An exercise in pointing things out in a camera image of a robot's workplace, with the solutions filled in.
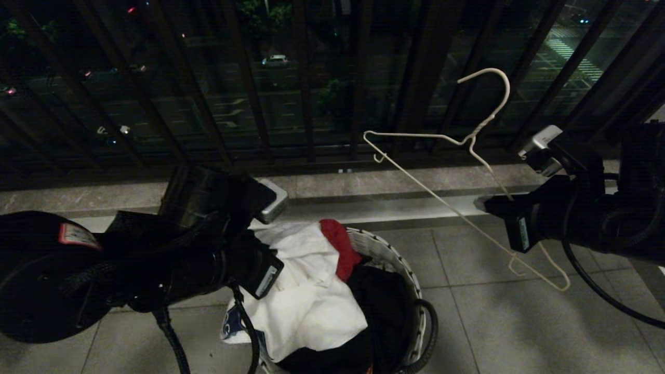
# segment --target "white wire hanger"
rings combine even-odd
[[[499,106],[497,106],[496,109],[494,109],[494,111],[493,111],[493,112],[492,112],[487,118],[485,118],[485,120],[483,120],[482,122],[480,122],[480,123],[478,124],[478,126],[476,126],[476,128],[475,128],[470,134],[468,134],[464,139],[462,139],[461,142],[460,142],[460,141],[457,141],[457,140],[455,140],[455,139],[453,139],[453,138],[451,138],[451,137],[449,137],[449,136],[441,135],[441,134],[406,134],[406,133],[392,133],[392,132],[375,132],[375,131],[371,131],[371,130],[370,130],[370,131],[365,131],[364,134],[362,135],[362,138],[365,140],[365,142],[366,142],[367,144],[371,145],[372,148],[374,148],[375,151],[377,151],[377,153],[379,153],[379,154],[381,155],[381,158],[377,158],[377,155],[374,154],[374,161],[376,161],[376,162],[378,162],[378,163],[381,163],[381,162],[383,162],[384,160],[388,160],[388,161],[390,161],[390,163],[393,164],[393,165],[395,165],[395,167],[397,167],[397,169],[401,170],[401,171],[402,171],[403,173],[405,173],[409,178],[411,178],[415,183],[417,183],[417,184],[418,184],[419,186],[421,186],[425,191],[427,191],[430,195],[432,195],[435,199],[439,200],[439,202],[441,202],[443,205],[445,205],[446,207],[448,207],[448,209],[450,209],[453,213],[457,214],[462,220],[464,220],[464,222],[466,222],[467,224],[469,224],[472,228],[476,229],[476,231],[478,231],[481,235],[485,236],[487,239],[489,239],[491,242],[493,242],[496,246],[498,246],[499,248],[501,248],[505,253],[507,253],[509,256],[511,256],[510,262],[508,263],[508,268],[511,270],[511,272],[513,272],[513,273],[514,273],[515,275],[517,275],[517,276],[524,276],[524,275],[525,275],[524,273],[520,273],[520,272],[518,272],[518,271],[515,270],[515,268],[513,267],[515,261],[517,261],[517,262],[519,262],[520,264],[522,264],[523,266],[525,266],[527,269],[531,270],[536,276],[538,276],[539,278],[541,278],[542,280],[544,280],[545,282],[547,282],[547,283],[548,283],[549,285],[551,285],[552,287],[556,288],[557,290],[559,290],[559,291],[561,291],[561,292],[566,291],[566,290],[571,286],[571,280],[570,280],[570,278],[568,277],[568,275],[566,274],[566,272],[563,271],[563,269],[561,269],[561,267],[560,267],[559,265],[557,265],[557,264],[554,262],[554,260],[552,260],[552,257],[549,255],[549,253],[547,252],[547,250],[545,249],[545,247],[544,247],[544,245],[543,245],[542,243],[539,242],[539,243],[538,243],[538,246],[540,247],[541,251],[543,252],[543,254],[545,255],[545,257],[547,258],[547,260],[549,261],[549,263],[552,264],[552,266],[554,266],[554,268],[556,268],[557,271],[558,271],[559,273],[561,273],[561,275],[563,276],[563,278],[564,278],[564,280],[565,280],[565,282],[566,282],[566,285],[565,285],[565,286],[563,286],[563,287],[559,287],[559,286],[556,285],[554,282],[552,282],[550,279],[548,279],[546,276],[544,276],[543,274],[541,274],[540,272],[538,272],[538,270],[536,270],[535,268],[533,268],[532,266],[530,266],[529,264],[527,264],[526,262],[524,262],[521,258],[517,257],[517,252],[515,252],[515,251],[511,251],[511,250],[509,250],[508,248],[506,248],[506,247],[504,247],[503,245],[501,245],[501,243],[499,243],[496,239],[494,239],[494,238],[493,238],[492,236],[490,236],[488,233],[484,232],[481,228],[479,228],[478,226],[476,226],[473,222],[471,222],[468,218],[466,218],[466,216],[464,216],[459,210],[456,210],[455,208],[453,208],[453,207],[452,207],[450,204],[448,204],[444,199],[442,199],[440,196],[438,196],[437,194],[435,194],[435,193],[434,193],[431,189],[429,189],[427,186],[425,186],[424,184],[422,184],[422,183],[421,183],[416,177],[414,177],[414,176],[411,175],[409,172],[407,172],[407,171],[406,171],[403,167],[401,167],[397,162],[395,162],[393,159],[391,159],[391,158],[390,158],[385,152],[381,151],[381,149],[379,149],[379,147],[377,147],[374,143],[372,143],[371,141],[369,141],[369,140],[367,139],[367,134],[372,134],[372,135],[377,135],[377,136],[404,136],[404,137],[410,137],[410,138],[441,138],[441,139],[447,140],[448,142],[451,142],[452,144],[455,144],[455,145],[458,145],[458,146],[463,146],[463,145],[465,145],[469,140],[471,140],[471,142],[469,143],[469,148],[468,148],[469,153],[470,153],[470,154],[471,154],[476,160],[480,161],[480,163],[483,164],[483,166],[485,166],[485,168],[486,168],[487,171],[489,171],[489,173],[492,175],[492,178],[494,178],[495,182],[499,185],[499,187],[501,188],[501,190],[503,191],[503,193],[504,193],[504,194],[505,194],[510,200],[513,200],[513,196],[510,194],[510,192],[508,192],[508,190],[507,190],[506,187],[501,183],[501,181],[499,181],[499,178],[497,178],[496,174],[494,173],[494,170],[492,170],[492,167],[491,167],[491,166],[490,166],[490,165],[489,165],[489,164],[488,164],[488,163],[487,163],[482,157],[478,156],[478,154],[475,153],[475,151],[473,150],[473,146],[475,145],[475,139],[476,139],[476,136],[478,135],[478,133],[483,129],[483,127],[487,126],[487,124],[488,124],[491,120],[494,119],[495,115],[496,115],[496,114],[497,114],[497,113],[503,108],[503,106],[505,105],[505,103],[508,101],[508,97],[510,96],[510,82],[508,81],[508,77],[505,75],[505,73],[504,73],[503,71],[501,71],[501,70],[499,70],[499,69],[495,69],[495,68],[487,68],[487,69],[482,69],[482,70],[477,71],[477,72],[475,72],[475,73],[473,73],[473,74],[471,74],[471,75],[468,75],[468,76],[466,76],[466,77],[463,77],[463,78],[459,79],[459,80],[458,80],[458,83],[466,82],[466,81],[468,81],[468,80],[470,80],[470,79],[476,78],[477,76],[482,75],[482,74],[485,74],[485,73],[495,73],[495,74],[498,74],[498,75],[501,77],[501,79],[503,80],[503,84],[505,85],[505,93],[504,93],[504,95],[503,95],[503,100],[501,101],[501,103],[499,104]]]

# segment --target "label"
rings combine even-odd
[[[86,246],[95,250],[102,250],[97,240],[92,235],[92,232],[73,224],[62,223],[60,224],[60,235],[58,241],[62,244],[76,244],[78,246]]]
[[[529,233],[527,232],[527,220],[522,217],[517,221],[519,224],[519,236],[522,238],[522,248],[526,250],[529,247]]]
[[[268,285],[270,282],[273,280],[275,277],[275,274],[277,274],[277,268],[274,266],[271,266],[268,268],[268,271],[265,272],[265,275],[263,276],[263,280],[261,281],[261,284],[259,284],[259,288],[256,290],[256,296],[262,297],[263,293],[265,292],[265,289],[268,288]]]

